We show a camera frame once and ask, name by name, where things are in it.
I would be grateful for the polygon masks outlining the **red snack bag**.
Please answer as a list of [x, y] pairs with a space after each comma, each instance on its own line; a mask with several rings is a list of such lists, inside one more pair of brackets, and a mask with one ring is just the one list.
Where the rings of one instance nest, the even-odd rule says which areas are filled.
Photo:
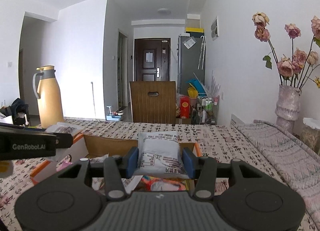
[[143, 176], [140, 183], [147, 191], [187, 191], [190, 189], [189, 180], [180, 178]]

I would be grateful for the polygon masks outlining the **white packet front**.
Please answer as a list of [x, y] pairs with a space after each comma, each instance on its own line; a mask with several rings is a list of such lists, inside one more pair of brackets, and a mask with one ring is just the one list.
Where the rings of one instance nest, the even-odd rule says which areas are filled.
[[188, 179], [176, 131], [140, 132], [135, 175]]

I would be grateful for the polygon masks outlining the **white packet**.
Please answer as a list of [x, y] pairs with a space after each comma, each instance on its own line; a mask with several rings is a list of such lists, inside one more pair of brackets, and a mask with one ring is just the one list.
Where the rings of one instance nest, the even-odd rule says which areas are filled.
[[66, 133], [70, 134], [73, 137], [77, 136], [79, 133], [83, 131], [83, 127], [79, 125], [69, 124], [66, 122], [58, 122], [55, 125], [49, 126], [45, 132], [48, 133]]
[[135, 175], [188, 179], [176, 131], [140, 132]]

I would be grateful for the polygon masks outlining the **pink snack packet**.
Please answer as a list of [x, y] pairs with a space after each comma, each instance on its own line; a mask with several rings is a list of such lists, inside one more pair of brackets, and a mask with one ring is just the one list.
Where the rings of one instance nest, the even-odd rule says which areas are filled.
[[56, 171], [59, 172], [70, 165], [72, 165], [72, 162], [63, 160], [56, 165]]

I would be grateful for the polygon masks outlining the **red cardboard snack box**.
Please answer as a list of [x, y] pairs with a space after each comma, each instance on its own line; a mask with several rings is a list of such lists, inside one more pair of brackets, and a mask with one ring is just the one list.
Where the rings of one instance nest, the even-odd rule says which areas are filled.
[[[198, 143], [179, 142], [179, 145], [181, 155], [182, 150], [188, 147], [196, 157], [202, 156]], [[57, 172], [56, 162], [41, 164], [31, 173], [31, 180], [37, 184], [36, 188], [42, 198], [60, 195], [68, 198], [92, 197], [94, 191], [98, 190], [93, 180], [100, 178], [104, 181], [104, 160], [111, 156], [123, 157], [131, 147], [138, 147], [138, 139], [109, 139], [82, 135], [57, 161], [59, 163], [65, 157], [71, 156], [72, 165]], [[129, 196], [143, 176], [146, 175], [133, 174], [130, 179], [122, 179]]]

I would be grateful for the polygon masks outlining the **yellow thermos jug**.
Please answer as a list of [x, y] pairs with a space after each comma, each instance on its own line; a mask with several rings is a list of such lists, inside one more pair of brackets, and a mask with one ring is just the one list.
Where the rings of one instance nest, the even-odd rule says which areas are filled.
[[41, 127], [48, 128], [64, 122], [60, 87], [54, 66], [43, 66], [36, 70], [37, 73], [33, 75], [33, 91], [37, 98]]

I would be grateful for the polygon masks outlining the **wooden chair back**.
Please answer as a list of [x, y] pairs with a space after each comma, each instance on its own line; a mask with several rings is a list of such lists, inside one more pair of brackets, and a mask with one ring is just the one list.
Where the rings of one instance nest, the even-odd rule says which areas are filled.
[[176, 82], [130, 82], [133, 122], [176, 123]]

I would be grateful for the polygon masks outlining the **grey folded table runner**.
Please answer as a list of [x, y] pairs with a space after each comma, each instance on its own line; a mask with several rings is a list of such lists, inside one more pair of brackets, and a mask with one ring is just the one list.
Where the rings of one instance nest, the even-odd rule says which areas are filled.
[[237, 129], [270, 162], [286, 184], [301, 195], [306, 211], [319, 227], [319, 155], [270, 122], [257, 120]]

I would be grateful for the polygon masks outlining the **pink textured vase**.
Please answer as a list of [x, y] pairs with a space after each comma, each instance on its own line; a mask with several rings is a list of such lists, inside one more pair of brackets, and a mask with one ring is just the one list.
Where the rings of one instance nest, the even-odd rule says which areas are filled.
[[276, 124], [282, 129], [293, 133], [295, 122], [300, 114], [301, 90], [292, 86], [279, 86], [278, 101], [275, 114]]

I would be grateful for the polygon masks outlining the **dark front door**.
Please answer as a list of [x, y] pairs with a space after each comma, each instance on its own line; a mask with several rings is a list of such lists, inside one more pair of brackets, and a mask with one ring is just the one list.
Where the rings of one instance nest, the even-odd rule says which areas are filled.
[[170, 80], [170, 39], [135, 39], [135, 81]]

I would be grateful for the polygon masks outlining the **grey refrigerator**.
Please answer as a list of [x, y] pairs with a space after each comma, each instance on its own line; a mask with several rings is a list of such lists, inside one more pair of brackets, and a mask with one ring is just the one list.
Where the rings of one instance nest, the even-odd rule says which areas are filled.
[[188, 82], [192, 79], [199, 79], [204, 83], [205, 66], [200, 59], [201, 44], [201, 38], [182, 35], [178, 37], [177, 92], [179, 94], [188, 94]]

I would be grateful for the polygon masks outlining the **dried pink roses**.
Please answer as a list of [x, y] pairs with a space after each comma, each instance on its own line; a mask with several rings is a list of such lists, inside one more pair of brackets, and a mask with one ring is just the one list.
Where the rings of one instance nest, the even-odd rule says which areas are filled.
[[311, 20], [312, 39], [308, 51], [295, 46], [295, 40], [302, 35], [301, 29], [294, 23], [284, 25], [284, 30], [290, 39], [288, 55], [277, 54], [267, 28], [270, 24], [267, 14], [257, 12], [253, 14], [252, 21], [255, 26], [255, 38], [267, 43], [271, 49], [271, 52], [263, 57], [265, 67], [272, 69], [273, 66], [276, 66], [282, 86], [295, 87], [301, 91], [310, 80], [319, 87], [319, 76], [312, 77], [312, 73], [319, 68], [319, 52], [313, 50], [314, 46], [319, 47], [319, 18], [317, 16]]

